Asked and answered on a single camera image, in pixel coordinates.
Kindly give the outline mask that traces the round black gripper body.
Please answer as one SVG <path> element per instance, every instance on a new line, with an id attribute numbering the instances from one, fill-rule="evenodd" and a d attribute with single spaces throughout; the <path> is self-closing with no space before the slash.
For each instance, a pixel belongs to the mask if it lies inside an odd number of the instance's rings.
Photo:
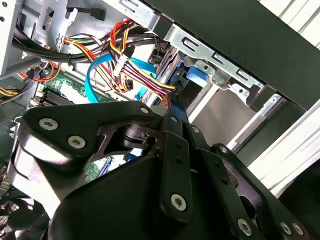
<path id="1" fill-rule="evenodd" d="M 193 218 L 174 223 L 160 211 L 161 162 L 139 157 L 70 193 L 48 229 L 50 240 L 238 240 L 214 186 L 191 161 Z"/>

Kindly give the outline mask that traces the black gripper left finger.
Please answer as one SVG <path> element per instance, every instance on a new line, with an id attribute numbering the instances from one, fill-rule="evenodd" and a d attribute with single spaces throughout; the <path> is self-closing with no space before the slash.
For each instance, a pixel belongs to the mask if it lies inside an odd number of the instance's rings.
<path id="1" fill-rule="evenodd" d="M 36 107 L 20 119 L 9 175 L 51 223 L 72 192 L 138 159 L 160 160 L 159 209 L 178 224 L 194 214 L 186 124 L 176 101 L 158 115 L 139 101 Z"/>

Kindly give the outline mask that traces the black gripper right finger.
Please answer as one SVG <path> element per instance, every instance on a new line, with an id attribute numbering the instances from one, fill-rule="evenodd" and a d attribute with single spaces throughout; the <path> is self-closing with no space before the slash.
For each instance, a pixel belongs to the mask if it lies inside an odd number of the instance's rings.
<path id="1" fill-rule="evenodd" d="M 299 220 L 223 144 L 209 146 L 185 108 L 176 115 L 186 124 L 191 165 L 213 187 L 220 216 L 214 217 L 224 240 L 308 240 Z"/>

